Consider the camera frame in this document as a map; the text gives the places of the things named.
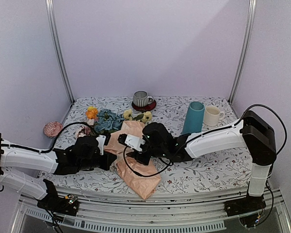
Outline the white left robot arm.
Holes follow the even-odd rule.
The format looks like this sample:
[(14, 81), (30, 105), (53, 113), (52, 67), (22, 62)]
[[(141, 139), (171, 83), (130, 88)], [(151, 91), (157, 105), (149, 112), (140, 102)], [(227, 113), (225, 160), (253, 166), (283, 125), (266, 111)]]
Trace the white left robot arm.
[(117, 156), (104, 150), (109, 138), (104, 135), (79, 137), (67, 149), (42, 151), (3, 140), (0, 133), (0, 185), (8, 186), (38, 201), (49, 212), (76, 216), (79, 202), (73, 195), (59, 197), (53, 182), (31, 177), (17, 168), (27, 168), (54, 175), (72, 175), (98, 167), (109, 170)]

